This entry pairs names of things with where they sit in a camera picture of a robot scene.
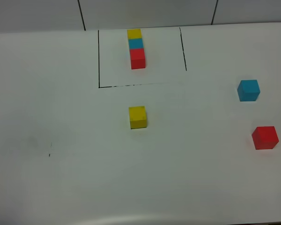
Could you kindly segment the red template block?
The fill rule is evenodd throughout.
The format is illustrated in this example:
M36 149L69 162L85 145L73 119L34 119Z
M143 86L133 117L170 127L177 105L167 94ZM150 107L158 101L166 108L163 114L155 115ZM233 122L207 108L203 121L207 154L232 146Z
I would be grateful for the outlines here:
M146 67L145 51L143 48L130 49L131 69L141 69Z

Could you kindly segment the blue template block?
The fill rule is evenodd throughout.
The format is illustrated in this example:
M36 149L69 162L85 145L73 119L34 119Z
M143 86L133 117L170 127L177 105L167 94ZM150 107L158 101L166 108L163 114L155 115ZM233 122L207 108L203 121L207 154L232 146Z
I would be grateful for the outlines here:
M144 48L142 38L128 39L128 44L130 50Z

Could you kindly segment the yellow template block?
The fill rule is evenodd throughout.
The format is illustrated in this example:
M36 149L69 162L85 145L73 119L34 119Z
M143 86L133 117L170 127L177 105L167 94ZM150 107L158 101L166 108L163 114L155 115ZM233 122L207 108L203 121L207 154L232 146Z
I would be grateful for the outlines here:
M141 39L142 33L141 29L130 29L127 30L128 39Z

